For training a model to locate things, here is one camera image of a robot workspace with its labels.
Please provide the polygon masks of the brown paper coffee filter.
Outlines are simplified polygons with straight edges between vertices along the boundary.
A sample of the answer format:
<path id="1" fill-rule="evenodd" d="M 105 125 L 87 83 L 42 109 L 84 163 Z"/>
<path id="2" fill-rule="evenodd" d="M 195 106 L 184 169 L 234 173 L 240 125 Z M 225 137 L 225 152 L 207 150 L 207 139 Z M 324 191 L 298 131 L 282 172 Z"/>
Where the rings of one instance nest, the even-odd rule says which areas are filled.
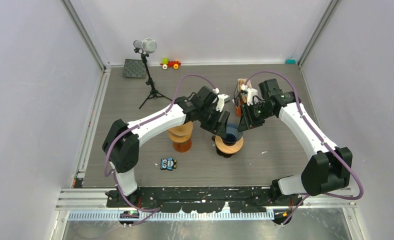
<path id="1" fill-rule="evenodd" d="M 193 128 L 194 128 L 193 122 L 189 121 L 189 122 L 184 123 L 182 125 L 172 127 L 170 129 L 168 129 L 167 132 L 174 135 L 174 136 L 177 136 L 177 137 L 183 137 L 188 134 L 191 134 L 193 131 Z"/>

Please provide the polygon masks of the orange coffee filter box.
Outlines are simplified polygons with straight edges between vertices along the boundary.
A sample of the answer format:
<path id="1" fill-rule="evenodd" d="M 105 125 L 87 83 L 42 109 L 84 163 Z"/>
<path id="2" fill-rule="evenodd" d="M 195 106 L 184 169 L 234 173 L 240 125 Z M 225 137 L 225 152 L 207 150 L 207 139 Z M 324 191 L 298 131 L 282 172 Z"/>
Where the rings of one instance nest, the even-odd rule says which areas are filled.
<path id="1" fill-rule="evenodd" d="M 241 117 L 242 111 L 241 111 L 241 104 L 242 104 L 242 98 L 241 98 L 241 86 L 245 84 L 247 81 L 246 78 L 239 78 L 237 80 L 237 84 L 233 93 L 233 103 L 234 103 L 234 109 L 237 117 Z"/>

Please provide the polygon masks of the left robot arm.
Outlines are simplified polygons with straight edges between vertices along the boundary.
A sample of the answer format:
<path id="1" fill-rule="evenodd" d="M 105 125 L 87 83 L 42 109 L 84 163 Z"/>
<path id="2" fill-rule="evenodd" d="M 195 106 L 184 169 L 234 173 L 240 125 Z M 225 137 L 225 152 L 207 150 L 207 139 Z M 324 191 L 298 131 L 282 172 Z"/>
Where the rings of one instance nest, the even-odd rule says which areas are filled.
<path id="1" fill-rule="evenodd" d="M 133 207 L 138 202 L 134 167 L 144 143 L 171 128 L 194 121 L 207 132 L 225 138 L 230 114 L 223 108 L 230 99 L 218 89 L 203 86 L 192 97 L 177 97 L 170 105 L 147 117 L 127 123 L 122 119 L 113 122 L 102 150 L 106 156 L 105 165 L 111 165 L 114 170 L 120 202 L 126 207 Z"/>

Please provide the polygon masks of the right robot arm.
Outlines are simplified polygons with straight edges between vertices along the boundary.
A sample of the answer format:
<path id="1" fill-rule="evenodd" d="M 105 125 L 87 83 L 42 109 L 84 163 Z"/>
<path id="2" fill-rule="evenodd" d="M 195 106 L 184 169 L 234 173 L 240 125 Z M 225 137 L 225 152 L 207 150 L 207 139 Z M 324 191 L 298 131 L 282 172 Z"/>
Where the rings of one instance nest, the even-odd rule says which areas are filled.
<path id="1" fill-rule="evenodd" d="M 317 196 L 349 185 L 353 154 L 338 147 L 307 114 L 295 92 L 284 92 L 275 78 L 260 83 L 259 90 L 238 84 L 235 93 L 240 103 L 240 132 L 258 128 L 270 117 L 279 118 L 294 134 L 308 158 L 302 173 L 272 181 L 270 198 L 284 205 L 293 194 Z"/>

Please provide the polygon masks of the amber glass carafe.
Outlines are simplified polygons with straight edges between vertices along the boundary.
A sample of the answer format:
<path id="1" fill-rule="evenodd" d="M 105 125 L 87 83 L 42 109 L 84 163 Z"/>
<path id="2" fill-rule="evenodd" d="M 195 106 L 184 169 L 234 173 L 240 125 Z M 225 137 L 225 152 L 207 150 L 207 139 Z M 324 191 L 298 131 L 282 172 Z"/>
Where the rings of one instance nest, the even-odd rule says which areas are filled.
<path id="1" fill-rule="evenodd" d="M 179 153 L 185 153 L 192 147 L 192 140 L 189 139 L 185 142 L 173 142 L 173 149 Z"/>

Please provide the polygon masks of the blue plastic dripper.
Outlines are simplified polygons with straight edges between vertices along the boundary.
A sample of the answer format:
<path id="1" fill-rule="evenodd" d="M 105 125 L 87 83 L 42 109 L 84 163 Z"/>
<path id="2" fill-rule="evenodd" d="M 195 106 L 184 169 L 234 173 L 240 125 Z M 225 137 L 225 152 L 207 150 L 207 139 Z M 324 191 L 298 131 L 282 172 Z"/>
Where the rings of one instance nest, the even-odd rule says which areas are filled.
<path id="1" fill-rule="evenodd" d="M 222 139 L 222 142 L 227 146 L 235 145 L 242 136 L 243 133 L 238 130 L 238 125 L 232 122 L 228 122 L 226 125 L 226 137 Z"/>

